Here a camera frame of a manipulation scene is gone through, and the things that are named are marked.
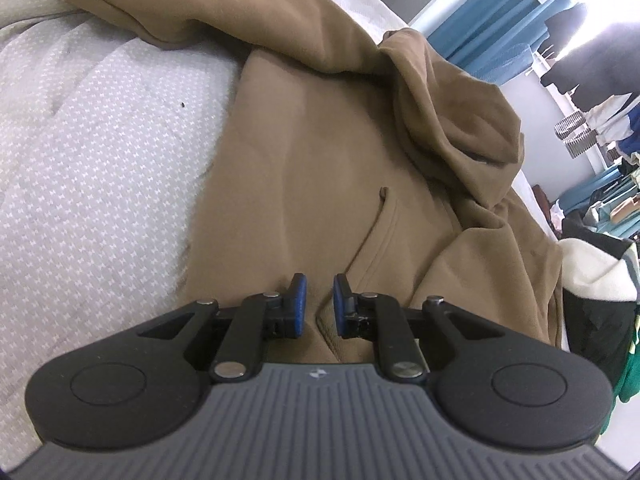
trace white patterned sheet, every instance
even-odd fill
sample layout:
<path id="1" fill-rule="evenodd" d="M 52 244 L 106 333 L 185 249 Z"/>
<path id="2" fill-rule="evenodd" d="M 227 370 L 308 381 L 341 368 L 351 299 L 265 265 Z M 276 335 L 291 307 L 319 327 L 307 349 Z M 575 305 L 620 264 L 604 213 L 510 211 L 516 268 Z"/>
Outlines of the white patterned sheet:
<path id="1" fill-rule="evenodd" d="M 404 26 L 379 0 L 333 1 L 376 41 Z M 214 41 L 162 51 L 69 10 L 0 0 L 5 469 L 39 444 L 23 396 L 41 364 L 175 306 L 242 65 Z"/>

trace green fabric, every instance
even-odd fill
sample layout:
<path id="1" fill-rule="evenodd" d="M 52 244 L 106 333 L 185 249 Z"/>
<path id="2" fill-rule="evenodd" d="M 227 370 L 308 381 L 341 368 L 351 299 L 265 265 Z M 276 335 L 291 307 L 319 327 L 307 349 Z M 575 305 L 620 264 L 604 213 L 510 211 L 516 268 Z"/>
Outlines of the green fabric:
<path id="1" fill-rule="evenodd" d="M 613 408 L 616 407 L 616 399 L 620 399 L 622 402 L 629 402 L 629 399 L 635 394 L 640 392 L 640 308 L 636 308 L 636 322 L 635 322 L 635 334 L 634 340 L 629 347 L 629 354 L 626 358 L 625 369 L 620 375 L 615 388 L 613 388 L 613 404 L 611 405 L 611 411 L 607 420 L 600 430 L 600 434 L 603 434 L 609 426 L 611 419 L 611 413 Z"/>

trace blue curtain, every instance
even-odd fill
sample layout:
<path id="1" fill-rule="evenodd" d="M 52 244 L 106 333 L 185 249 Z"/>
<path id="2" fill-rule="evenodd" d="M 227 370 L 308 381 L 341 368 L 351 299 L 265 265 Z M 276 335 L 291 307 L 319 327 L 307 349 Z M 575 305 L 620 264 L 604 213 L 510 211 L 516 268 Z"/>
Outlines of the blue curtain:
<path id="1" fill-rule="evenodd" d="M 545 20 L 569 7 L 571 0 L 467 0 L 428 40 L 463 70 L 502 84 L 531 66 L 548 37 Z"/>

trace white floor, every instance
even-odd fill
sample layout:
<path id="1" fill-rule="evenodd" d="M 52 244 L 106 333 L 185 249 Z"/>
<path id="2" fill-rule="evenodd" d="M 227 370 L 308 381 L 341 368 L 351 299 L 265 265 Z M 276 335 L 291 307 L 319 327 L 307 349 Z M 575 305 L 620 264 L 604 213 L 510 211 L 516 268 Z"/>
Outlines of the white floor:
<path id="1" fill-rule="evenodd" d="M 607 431 L 597 446 L 624 469 L 630 470 L 640 462 L 640 395 L 623 404 L 618 401 Z"/>

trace brown fabric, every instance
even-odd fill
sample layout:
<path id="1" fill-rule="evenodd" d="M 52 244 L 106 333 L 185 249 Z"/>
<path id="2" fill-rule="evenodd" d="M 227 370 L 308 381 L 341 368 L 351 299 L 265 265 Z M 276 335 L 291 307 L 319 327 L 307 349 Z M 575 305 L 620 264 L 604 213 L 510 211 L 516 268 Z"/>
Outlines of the brown fabric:
<path id="1" fill-rule="evenodd" d="M 195 216 L 182 299 L 223 305 L 309 278 L 305 333 L 271 358 L 361 361 L 332 277 L 428 294 L 560 343 L 561 255 L 510 185 L 520 123 L 417 32 L 376 46 L 329 0 L 68 0 L 162 47 L 203 23 L 256 46 Z"/>

